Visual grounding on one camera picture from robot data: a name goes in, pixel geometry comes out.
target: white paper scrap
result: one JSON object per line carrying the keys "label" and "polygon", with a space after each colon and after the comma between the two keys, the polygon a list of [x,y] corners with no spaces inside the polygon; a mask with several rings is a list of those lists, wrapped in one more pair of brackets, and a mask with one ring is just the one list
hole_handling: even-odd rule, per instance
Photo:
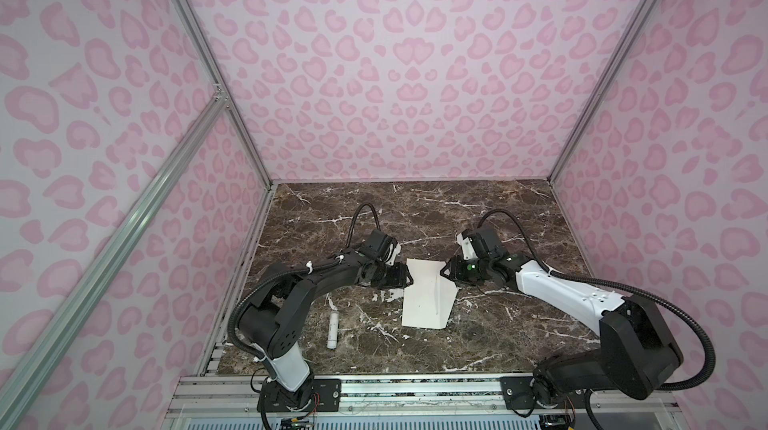
{"label": "white paper scrap", "polygon": [[446,265],[440,261],[407,259],[413,285],[406,288],[402,301],[402,326],[419,329],[444,329],[456,299],[456,284],[440,277]]}

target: white tube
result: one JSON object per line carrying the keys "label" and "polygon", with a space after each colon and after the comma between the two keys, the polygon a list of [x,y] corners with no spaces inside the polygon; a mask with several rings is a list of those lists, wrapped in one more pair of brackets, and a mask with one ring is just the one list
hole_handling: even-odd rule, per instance
{"label": "white tube", "polygon": [[331,319],[328,325],[328,348],[336,348],[339,338],[339,311],[331,310]]}

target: black mounting plate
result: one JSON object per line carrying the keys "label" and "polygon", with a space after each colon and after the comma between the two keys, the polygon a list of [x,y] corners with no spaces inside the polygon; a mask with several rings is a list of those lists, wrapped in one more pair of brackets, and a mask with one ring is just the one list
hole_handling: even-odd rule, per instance
{"label": "black mounting plate", "polygon": [[[339,411],[341,380],[338,378],[315,378],[312,381],[312,393],[320,395],[320,404],[317,406],[318,412]],[[293,412],[283,402],[279,401],[277,382],[268,382],[262,385],[259,405],[266,405],[266,410],[270,413]]]}
{"label": "black mounting plate", "polygon": [[[501,377],[499,379],[500,383],[502,384],[502,396],[504,397],[504,405],[506,405],[507,410],[515,409],[518,411],[527,411],[530,409],[531,405],[533,404],[531,396],[531,379],[532,377]],[[569,393],[567,395],[571,397],[571,402],[574,404],[574,407],[584,408],[583,394],[577,395],[576,393]],[[563,408],[565,408],[565,404],[561,403],[557,407],[551,408],[551,410]],[[536,404],[534,409],[548,410],[550,408],[544,408]]]}

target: marble surface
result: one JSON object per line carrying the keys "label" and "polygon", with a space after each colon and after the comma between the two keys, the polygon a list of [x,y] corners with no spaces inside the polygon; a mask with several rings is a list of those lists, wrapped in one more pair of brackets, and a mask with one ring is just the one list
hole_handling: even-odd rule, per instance
{"label": "marble surface", "polygon": [[[279,185],[244,293],[272,262],[318,259],[344,245],[351,214],[372,203],[382,230],[401,244],[401,258],[445,261],[455,235],[480,215],[503,207],[517,215],[542,258],[563,272],[586,266],[552,192],[543,181],[433,181],[413,183]],[[511,252],[524,242],[502,214],[488,221]],[[373,229],[369,214],[355,230]],[[340,312],[339,345],[326,348],[330,310]],[[402,327],[402,297],[391,291],[347,287],[312,304],[300,345],[315,374],[530,371],[546,357],[598,347],[586,326],[543,301],[487,282],[460,288],[446,329]],[[259,364],[229,347],[220,375],[251,374]]]}

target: side wall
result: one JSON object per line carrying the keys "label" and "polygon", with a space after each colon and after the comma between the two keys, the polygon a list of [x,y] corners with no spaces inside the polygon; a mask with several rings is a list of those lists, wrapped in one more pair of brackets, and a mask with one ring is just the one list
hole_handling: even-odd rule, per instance
{"label": "side wall", "polygon": [[[692,428],[768,422],[768,1],[664,0],[555,190],[601,277],[659,293],[712,336]],[[678,379],[701,346],[679,321]]]}
{"label": "side wall", "polygon": [[279,180],[544,177],[638,0],[191,0]]}
{"label": "side wall", "polygon": [[264,195],[222,115],[20,428],[154,428],[203,351]]}
{"label": "side wall", "polygon": [[0,386],[212,95],[169,0],[0,0]]}

